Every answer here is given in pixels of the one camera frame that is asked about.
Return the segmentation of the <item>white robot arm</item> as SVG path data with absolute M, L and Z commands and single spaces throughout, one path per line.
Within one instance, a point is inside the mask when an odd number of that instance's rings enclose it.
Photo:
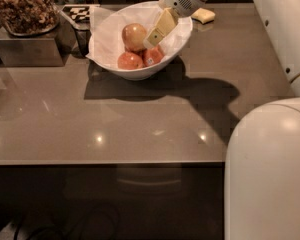
M 294 92 L 236 126 L 224 180 L 224 240 L 300 240 L 300 0 L 253 0 Z

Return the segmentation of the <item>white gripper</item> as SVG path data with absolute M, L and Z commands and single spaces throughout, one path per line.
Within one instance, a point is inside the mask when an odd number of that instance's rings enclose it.
M 158 5 L 163 10 L 143 40 L 144 46 L 147 49 L 157 46 L 177 26 L 178 15 L 180 17 L 191 16 L 203 4 L 204 0 L 159 0 Z

